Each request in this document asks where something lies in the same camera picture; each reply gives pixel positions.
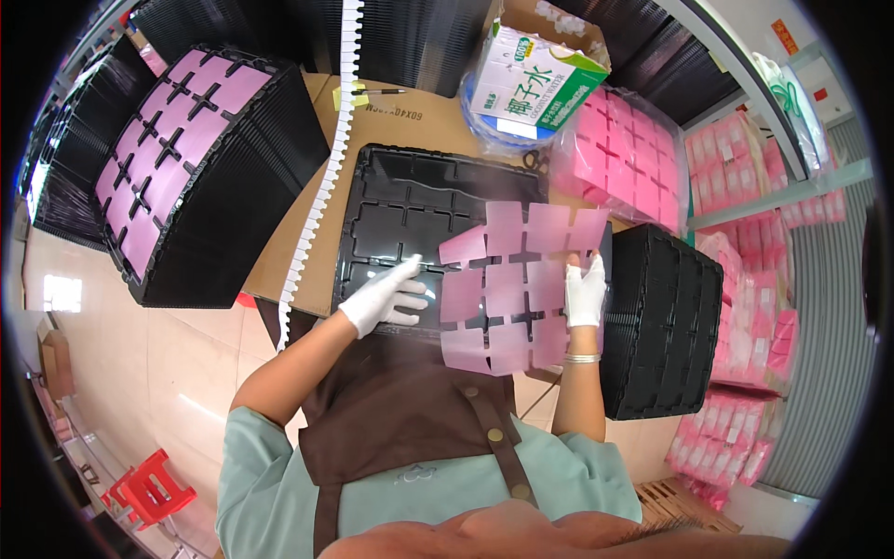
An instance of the white plastic strip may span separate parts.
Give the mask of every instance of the white plastic strip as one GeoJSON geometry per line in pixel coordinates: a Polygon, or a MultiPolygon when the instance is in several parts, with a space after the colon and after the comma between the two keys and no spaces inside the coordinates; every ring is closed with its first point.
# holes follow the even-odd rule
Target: white plastic strip
{"type": "Polygon", "coordinates": [[[316,191],[308,219],[304,222],[298,245],[292,255],[289,271],[286,273],[283,294],[279,301],[280,340],[276,345],[277,351],[285,349],[286,340],[289,339],[290,303],[293,300],[293,294],[298,289],[304,262],[308,259],[312,241],[316,237],[315,231],[320,226],[319,220],[323,218],[323,213],[326,210],[326,201],[332,197],[329,191],[335,188],[335,180],[338,179],[339,171],[342,169],[344,151],[348,148],[350,121],[354,116],[354,105],[351,103],[354,96],[350,93],[358,89],[355,82],[360,59],[358,51],[360,49],[360,17],[362,13],[359,10],[362,7],[363,0],[344,0],[342,3],[342,58],[339,65],[342,77],[342,102],[338,113],[338,124],[335,127],[335,141],[329,161],[326,163],[323,181],[320,183],[319,190],[316,191]]]}

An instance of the wooden pallet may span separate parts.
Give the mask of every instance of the wooden pallet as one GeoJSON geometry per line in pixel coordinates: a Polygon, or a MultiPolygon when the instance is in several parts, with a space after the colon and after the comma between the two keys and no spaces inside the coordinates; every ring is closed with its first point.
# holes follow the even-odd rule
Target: wooden pallet
{"type": "Polygon", "coordinates": [[[650,481],[634,486],[643,505],[643,523],[673,518],[695,518],[705,529],[738,534],[742,527],[702,502],[674,478],[650,481]]]}

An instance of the white fingerless glove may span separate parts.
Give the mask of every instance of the white fingerless glove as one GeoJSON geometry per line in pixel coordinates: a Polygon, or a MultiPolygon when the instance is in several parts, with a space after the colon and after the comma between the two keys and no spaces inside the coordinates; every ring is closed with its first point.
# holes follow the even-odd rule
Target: white fingerless glove
{"type": "Polygon", "coordinates": [[[410,279],[419,273],[420,260],[422,257],[414,254],[413,258],[403,264],[374,275],[338,306],[357,328],[358,340],[372,332],[380,322],[392,322],[400,326],[415,326],[419,322],[419,316],[404,314],[395,307],[422,310],[428,306],[425,299],[407,295],[407,292],[426,292],[425,284],[410,279]]]}
{"type": "Polygon", "coordinates": [[[605,298],[605,267],[594,254],[590,271],[581,277],[580,267],[565,266],[565,317],[568,326],[599,326],[605,298]]]}

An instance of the mint green shirt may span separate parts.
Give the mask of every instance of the mint green shirt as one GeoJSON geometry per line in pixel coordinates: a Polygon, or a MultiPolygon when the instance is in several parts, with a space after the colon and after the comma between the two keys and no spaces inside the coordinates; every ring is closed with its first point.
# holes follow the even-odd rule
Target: mint green shirt
{"type": "MultiPolygon", "coordinates": [[[[516,419],[516,445],[540,510],[551,520],[602,511],[642,521],[637,493],[614,443],[554,436],[516,419]]],[[[317,487],[282,428],[248,408],[230,413],[215,529],[227,559],[312,557],[317,487]]],[[[510,498],[492,454],[408,464],[345,484],[340,537],[378,524],[437,524],[510,498]]]]}

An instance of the apron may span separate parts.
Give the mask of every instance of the apron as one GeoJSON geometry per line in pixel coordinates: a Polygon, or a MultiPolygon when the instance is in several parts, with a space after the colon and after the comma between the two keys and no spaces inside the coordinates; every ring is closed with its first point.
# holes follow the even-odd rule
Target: apron
{"type": "Polygon", "coordinates": [[[342,486],[382,471],[493,453],[512,497],[536,506],[514,445],[512,377],[443,365],[438,345],[384,335],[352,343],[302,404],[299,446],[319,487],[314,557],[338,538],[342,486]]]}

